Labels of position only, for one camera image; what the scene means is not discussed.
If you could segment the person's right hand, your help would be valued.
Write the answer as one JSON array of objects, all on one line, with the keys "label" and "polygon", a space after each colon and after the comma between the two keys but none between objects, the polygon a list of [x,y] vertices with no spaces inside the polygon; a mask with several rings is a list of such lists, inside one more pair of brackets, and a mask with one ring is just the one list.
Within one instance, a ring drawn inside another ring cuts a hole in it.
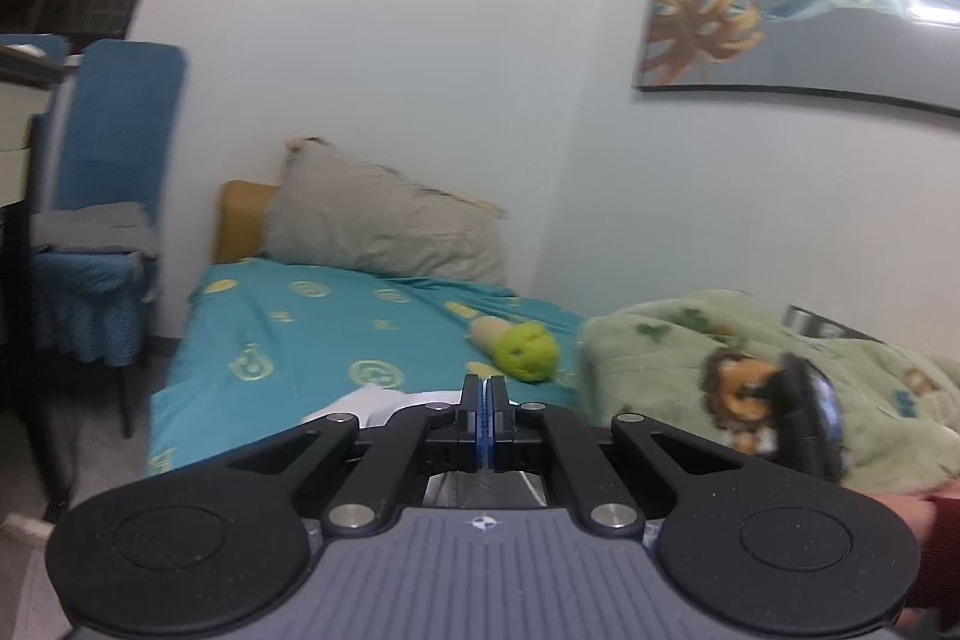
[{"label": "person's right hand", "polygon": [[885,509],[895,513],[905,525],[910,528],[911,536],[916,542],[916,548],[919,551],[919,569],[918,575],[914,579],[911,587],[910,596],[908,596],[907,605],[901,610],[898,619],[896,619],[896,631],[908,637],[916,627],[924,620],[923,608],[915,606],[916,596],[914,592],[916,587],[923,583],[924,555],[928,547],[929,538],[934,530],[935,519],[937,518],[937,507],[934,500],[927,495],[907,495],[907,494],[877,494],[877,492],[867,492],[867,497],[875,502],[884,505]]}]

